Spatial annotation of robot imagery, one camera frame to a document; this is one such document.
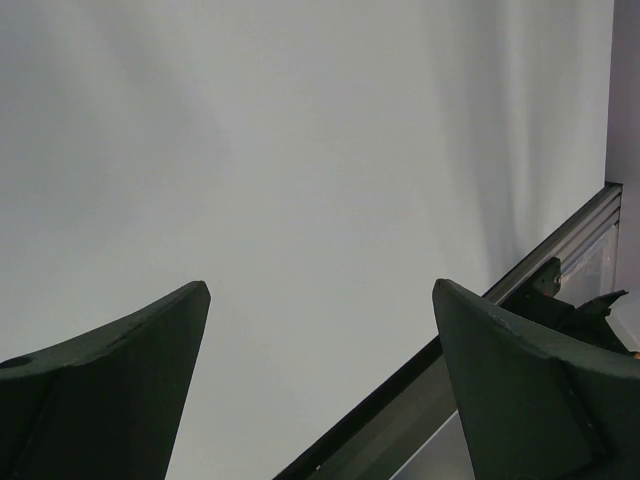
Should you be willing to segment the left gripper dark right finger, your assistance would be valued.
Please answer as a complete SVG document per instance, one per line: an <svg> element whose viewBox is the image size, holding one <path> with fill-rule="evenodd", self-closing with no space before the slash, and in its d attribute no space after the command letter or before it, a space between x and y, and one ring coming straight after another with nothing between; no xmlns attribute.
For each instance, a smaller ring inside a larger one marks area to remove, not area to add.
<svg viewBox="0 0 640 480"><path fill-rule="evenodd" d="M638 360L448 279L432 299L476 478L638 478Z"/></svg>

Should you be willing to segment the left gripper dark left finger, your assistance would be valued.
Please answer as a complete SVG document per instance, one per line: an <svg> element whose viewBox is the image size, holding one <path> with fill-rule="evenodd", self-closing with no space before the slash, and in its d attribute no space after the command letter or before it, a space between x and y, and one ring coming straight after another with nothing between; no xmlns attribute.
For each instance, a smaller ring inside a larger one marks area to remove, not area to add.
<svg viewBox="0 0 640 480"><path fill-rule="evenodd" d="M2 362L2 478L165 478L209 305L206 283L193 281Z"/></svg>

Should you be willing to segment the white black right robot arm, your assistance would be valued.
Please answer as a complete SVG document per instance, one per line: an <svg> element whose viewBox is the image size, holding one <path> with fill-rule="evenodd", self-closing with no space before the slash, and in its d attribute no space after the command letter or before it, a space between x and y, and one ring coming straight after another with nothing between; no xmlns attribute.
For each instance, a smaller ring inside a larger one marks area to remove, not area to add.
<svg viewBox="0 0 640 480"><path fill-rule="evenodd" d="M613 304L628 291L597 296L575 307L555 297L560 290L560 269L561 261L552 257L529 278L521 316L584 343L638 359L639 351L628 349L607 322Z"/></svg>

